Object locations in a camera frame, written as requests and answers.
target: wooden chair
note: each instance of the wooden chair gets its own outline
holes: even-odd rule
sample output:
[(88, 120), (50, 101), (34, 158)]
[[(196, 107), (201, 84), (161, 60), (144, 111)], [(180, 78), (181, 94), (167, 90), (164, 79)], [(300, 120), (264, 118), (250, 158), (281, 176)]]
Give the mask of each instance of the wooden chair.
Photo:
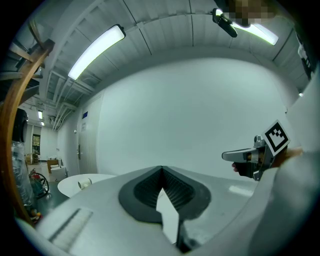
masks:
[(34, 73), (38, 67), (44, 67), (43, 62), (53, 50), (55, 43), (50, 39), (45, 42), (41, 42), (34, 22), (31, 21), (29, 23), (29, 28), (37, 41), (35, 50), (32, 54), (28, 54), (17, 45), (11, 45), (9, 50), (23, 57), (27, 61), (23, 64), (19, 72), (1, 74), (0, 76), (2, 80), (14, 79), (6, 94), (3, 104), (0, 106), (0, 181), (2, 182), (8, 201), (11, 202), (17, 216), (33, 226), (16, 186), (12, 165), (12, 135), (18, 106), (34, 95), (34, 92), (27, 92), (26, 87), (30, 79), (32, 77), (35, 78)]

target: round white table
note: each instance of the round white table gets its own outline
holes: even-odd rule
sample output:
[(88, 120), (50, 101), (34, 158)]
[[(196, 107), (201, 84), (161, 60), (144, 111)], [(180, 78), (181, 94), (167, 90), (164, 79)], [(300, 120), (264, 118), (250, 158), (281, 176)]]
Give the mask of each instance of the round white table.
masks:
[(108, 174), (98, 174), (98, 173), (88, 173), (88, 174), (79, 174), (70, 176), (68, 178), (65, 178), (61, 180), (58, 183), (58, 190), (67, 196), (68, 198), (73, 197), (75, 194), (81, 191), (78, 181), (81, 181), (83, 179), (89, 178), (93, 183), (103, 181), (106, 179), (110, 179), (115, 177), (115, 175), (108, 175)]

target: fluorescent ceiling light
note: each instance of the fluorescent ceiling light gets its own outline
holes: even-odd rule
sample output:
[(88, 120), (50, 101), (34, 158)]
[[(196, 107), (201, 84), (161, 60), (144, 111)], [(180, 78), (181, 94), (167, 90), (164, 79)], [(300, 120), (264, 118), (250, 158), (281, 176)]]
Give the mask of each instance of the fluorescent ceiling light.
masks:
[(106, 49), (119, 42), (126, 37), (125, 32), (119, 25), (114, 25), (102, 35), (100, 35), (79, 57), (76, 63), (71, 68), (68, 76), (74, 80), (89, 66)]
[(260, 24), (254, 24), (250, 27), (242, 27), (236, 23), (232, 23), (232, 26), (236, 29), (247, 31), (251, 34), (254, 34), (263, 40), (266, 40), (268, 43), (272, 44), (273, 46), (277, 43), (279, 37), (272, 33), (269, 29), (266, 29), (264, 26)]

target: ceiling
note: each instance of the ceiling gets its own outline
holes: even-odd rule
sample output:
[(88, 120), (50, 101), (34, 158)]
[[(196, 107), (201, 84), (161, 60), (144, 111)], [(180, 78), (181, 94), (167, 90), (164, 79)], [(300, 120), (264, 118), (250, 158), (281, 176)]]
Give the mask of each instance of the ceiling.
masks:
[[(41, 39), (52, 39), (55, 47), (45, 61), (39, 95), (27, 104), (54, 109), (54, 129), (58, 129), (82, 96), (92, 94), (110, 74), (142, 57), (180, 47), (242, 49), (274, 62), (292, 80), (292, 86), (299, 91), (305, 88), (308, 78), (290, 22), (276, 17), (263, 24), (279, 37), (276, 45), (243, 30), (232, 38), (213, 23), (210, 12), (215, 7), (213, 0), (47, 0), (34, 19)], [(125, 39), (97, 57), (76, 82), (68, 78), (85, 49), (115, 24), (124, 27)], [(17, 38), (22, 44), (28, 42), (23, 29)]]

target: cardboard box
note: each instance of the cardboard box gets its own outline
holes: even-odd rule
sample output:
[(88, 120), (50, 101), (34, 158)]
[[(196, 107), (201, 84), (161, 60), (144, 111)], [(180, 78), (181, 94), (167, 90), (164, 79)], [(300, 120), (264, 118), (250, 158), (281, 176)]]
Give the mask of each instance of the cardboard box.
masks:
[(33, 163), (32, 154), (27, 154), (24, 159), (25, 159), (25, 162), (27, 165), (29, 165), (29, 166), (32, 165), (32, 163)]
[(35, 153), (32, 154), (32, 162), (33, 162), (33, 164), (38, 164), (39, 163), (39, 157)]

